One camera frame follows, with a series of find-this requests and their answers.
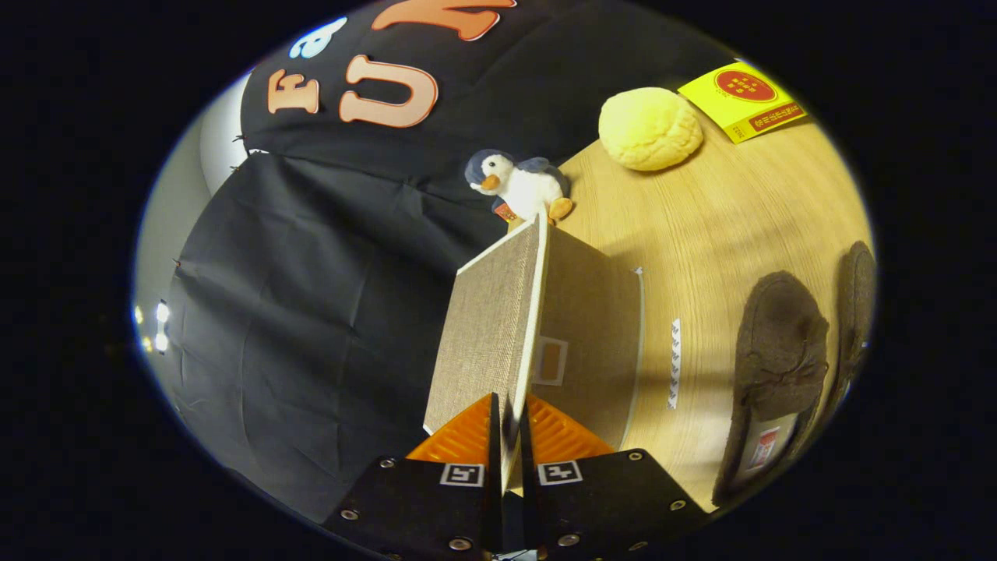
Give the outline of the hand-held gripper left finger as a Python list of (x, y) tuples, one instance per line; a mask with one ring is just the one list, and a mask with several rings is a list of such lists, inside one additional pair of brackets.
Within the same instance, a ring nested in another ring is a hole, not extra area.
[(323, 527), (383, 559), (488, 559), (502, 544), (501, 429), (485, 394), (409, 454), (372, 461)]

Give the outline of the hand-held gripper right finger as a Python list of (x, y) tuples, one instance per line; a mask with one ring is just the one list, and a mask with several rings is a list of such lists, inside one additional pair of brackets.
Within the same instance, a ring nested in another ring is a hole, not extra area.
[(520, 423), (524, 532), (541, 559), (668, 559), (710, 515), (647, 450), (613, 450), (544, 399)]

